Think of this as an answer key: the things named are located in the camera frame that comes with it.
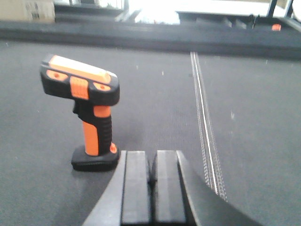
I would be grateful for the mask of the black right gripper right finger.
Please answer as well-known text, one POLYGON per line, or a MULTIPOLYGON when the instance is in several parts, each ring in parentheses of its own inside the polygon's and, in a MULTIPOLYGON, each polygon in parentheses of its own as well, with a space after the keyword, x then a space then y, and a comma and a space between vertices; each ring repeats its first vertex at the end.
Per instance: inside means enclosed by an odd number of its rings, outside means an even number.
POLYGON ((258 226, 209 188, 182 151, 158 150, 152 166, 155 226, 258 226))

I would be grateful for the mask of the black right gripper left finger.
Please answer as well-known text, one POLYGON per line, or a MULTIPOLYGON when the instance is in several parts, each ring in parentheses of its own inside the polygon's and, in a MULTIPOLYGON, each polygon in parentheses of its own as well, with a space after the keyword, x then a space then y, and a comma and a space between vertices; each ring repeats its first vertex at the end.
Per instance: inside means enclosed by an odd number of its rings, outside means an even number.
POLYGON ((84 226, 149 226, 149 164, 145 151, 122 151, 119 163, 84 226))

